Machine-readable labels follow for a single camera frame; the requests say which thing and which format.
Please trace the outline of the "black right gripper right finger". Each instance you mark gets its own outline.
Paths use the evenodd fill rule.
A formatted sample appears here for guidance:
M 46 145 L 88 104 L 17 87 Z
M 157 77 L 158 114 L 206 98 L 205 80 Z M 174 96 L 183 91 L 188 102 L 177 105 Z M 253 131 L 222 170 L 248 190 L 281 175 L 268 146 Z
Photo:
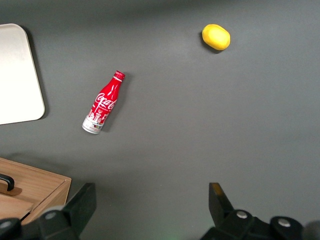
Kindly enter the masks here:
M 209 184 L 208 208 L 214 223 L 202 240 L 301 240 L 304 227 L 297 220 L 272 217 L 264 222 L 243 209 L 235 209 L 219 183 Z

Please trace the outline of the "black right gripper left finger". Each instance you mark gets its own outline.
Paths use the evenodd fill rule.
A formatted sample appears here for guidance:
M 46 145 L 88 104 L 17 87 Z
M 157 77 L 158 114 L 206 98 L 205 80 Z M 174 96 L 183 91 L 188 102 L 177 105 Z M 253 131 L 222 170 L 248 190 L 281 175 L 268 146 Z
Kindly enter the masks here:
M 46 209 L 23 225 L 18 218 L 0 220 L 2 240 L 79 240 L 97 207 L 96 185 L 85 183 L 63 206 Z

